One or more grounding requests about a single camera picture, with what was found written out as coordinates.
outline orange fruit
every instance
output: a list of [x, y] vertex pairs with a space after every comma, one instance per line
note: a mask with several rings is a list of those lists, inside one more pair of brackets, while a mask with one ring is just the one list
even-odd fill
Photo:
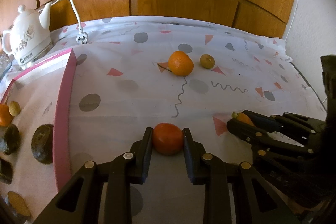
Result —
[[175, 75], [187, 76], [193, 71], [194, 63], [185, 52], [176, 51], [169, 57], [168, 67]]
[[12, 122], [12, 115], [9, 113], [8, 105], [0, 105], [0, 126], [7, 127]]
[[199, 59], [203, 68], [212, 69], [215, 65], [214, 58], [209, 54], [203, 54]]
[[153, 130], [152, 143], [157, 152], [172, 155], [183, 148], [182, 131], [171, 123], [159, 123]]

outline kettle base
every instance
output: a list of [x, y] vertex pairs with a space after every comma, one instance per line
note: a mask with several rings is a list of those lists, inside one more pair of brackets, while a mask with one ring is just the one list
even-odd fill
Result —
[[45, 56], [50, 50], [54, 47], [53, 41], [50, 41], [47, 47], [45, 47], [33, 60], [29, 61], [28, 63], [20, 66], [21, 70], [26, 70], [34, 65], [34, 62]]

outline kettle spout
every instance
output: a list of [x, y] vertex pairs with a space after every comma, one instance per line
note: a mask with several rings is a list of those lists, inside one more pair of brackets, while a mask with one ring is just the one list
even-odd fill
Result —
[[41, 14], [40, 14], [40, 23], [44, 29], [49, 29], [50, 25], [50, 7], [51, 7], [51, 2], [47, 3]]

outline orange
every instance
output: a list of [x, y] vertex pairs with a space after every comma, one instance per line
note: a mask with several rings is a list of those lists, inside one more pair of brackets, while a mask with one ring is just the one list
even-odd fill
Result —
[[185, 52], [177, 51], [169, 57], [168, 67], [175, 75], [187, 76], [193, 71], [194, 63]]
[[12, 122], [12, 115], [9, 113], [8, 105], [0, 105], [0, 126], [7, 127]]
[[159, 123], [153, 130], [152, 142], [157, 152], [172, 155], [183, 148], [182, 131], [171, 123]]

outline white wall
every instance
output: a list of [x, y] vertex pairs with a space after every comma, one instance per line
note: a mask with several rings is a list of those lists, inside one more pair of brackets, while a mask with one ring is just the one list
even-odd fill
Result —
[[294, 0], [283, 39], [286, 54], [323, 101], [320, 56], [336, 54], [336, 0]]

